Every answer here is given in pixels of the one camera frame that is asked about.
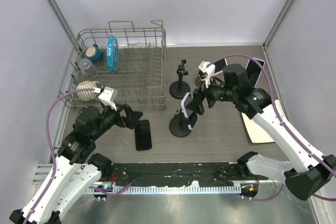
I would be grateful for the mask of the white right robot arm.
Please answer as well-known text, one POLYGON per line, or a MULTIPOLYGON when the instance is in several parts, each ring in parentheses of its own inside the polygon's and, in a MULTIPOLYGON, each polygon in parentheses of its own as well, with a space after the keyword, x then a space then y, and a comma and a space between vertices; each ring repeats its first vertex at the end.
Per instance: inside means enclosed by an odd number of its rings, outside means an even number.
POLYGON ((239 112, 265 130, 289 159, 281 162, 249 152, 238 160, 239 177, 265 176, 285 184, 298 199, 309 199, 335 175, 335 156, 324 155, 312 146, 279 114, 272 96, 250 84, 247 71, 241 65, 227 65, 223 74, 224 82, 216 84, 215 65, 201 62, 197 78, 200 87, 187 108, 202 115, 203 100, 207 100, 210 107, 216 101, 232 102, 239 112))

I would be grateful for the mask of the black phone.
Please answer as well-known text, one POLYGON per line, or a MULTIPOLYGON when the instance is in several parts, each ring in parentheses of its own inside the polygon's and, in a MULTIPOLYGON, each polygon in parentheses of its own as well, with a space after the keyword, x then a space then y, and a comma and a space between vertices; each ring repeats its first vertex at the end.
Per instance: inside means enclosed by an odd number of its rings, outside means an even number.
POLYGON ((140 120, 134 128, 135 148, 137 151, 152 149, 152 138, 149 120, 140 120))

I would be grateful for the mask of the black phone stand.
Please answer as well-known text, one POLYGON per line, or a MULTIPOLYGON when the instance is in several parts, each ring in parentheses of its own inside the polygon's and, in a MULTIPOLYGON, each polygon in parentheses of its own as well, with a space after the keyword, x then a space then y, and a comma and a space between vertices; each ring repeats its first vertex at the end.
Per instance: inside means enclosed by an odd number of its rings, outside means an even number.
POLYGON ((179 109, 169 122, 169 130, 175 137, 187 137, 191 133, 188 125, 189 119, 185 117, 182 109, 179 109))
POLYGON ((188 71, 185 70, 185 64, 187 63, 186 59, 181 60, 181 64, 178 65, 178 69, 176 71, 179 79, 174 81, 169 88, 170 95, 175 99, 183 99, 187 92, 190 92, 190 85, 183 81, 183 77, 188 75, 188 71))

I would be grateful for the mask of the black front phone stand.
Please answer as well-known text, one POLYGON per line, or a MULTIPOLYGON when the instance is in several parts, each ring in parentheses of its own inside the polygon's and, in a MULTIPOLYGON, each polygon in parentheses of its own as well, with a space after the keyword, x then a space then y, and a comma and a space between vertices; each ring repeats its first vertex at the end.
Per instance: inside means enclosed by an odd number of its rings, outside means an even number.
POLYGON ((187 92, 190 92, 190 85, 183 81, 183 77, 188 75, 188 71, 185 70, 185 64, 187 63, 186 59, 181 60, 181 64, 178 65, 178 69, 176 71, 179 79, 174 81, 169 88, 170 95, 175 99, 183 99, 187 92))

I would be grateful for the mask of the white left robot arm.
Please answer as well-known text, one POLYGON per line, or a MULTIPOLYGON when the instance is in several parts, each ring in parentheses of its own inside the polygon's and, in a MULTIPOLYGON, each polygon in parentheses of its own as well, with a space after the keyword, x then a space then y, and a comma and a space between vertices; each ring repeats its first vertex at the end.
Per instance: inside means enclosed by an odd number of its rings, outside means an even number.
POLYGON ((113 126, 134 129, 143 113, 127 104, 114 110, 104 106, 82 108, 58 150, 45 181, 31 201, 14 210, 13 223, 61 223, 79 197, 98 180, 105 182, 112 174, 112 161, 94 154, 95 141, 113 126))

